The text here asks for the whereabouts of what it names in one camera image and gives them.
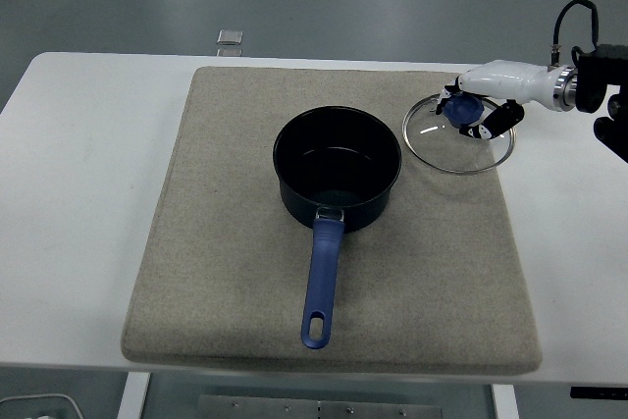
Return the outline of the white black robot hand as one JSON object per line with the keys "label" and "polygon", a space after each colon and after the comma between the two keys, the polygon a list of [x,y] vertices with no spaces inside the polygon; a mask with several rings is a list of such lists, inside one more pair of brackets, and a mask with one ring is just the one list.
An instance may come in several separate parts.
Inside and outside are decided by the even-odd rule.
{"label": "white black robot hand", "polygon": [[570,67],[495,60],[447,84],[436,113],[445,115],[463,135],[490,140],[520,123],[527,103],[537,102],[554,112],[571,110],[572,79]]}

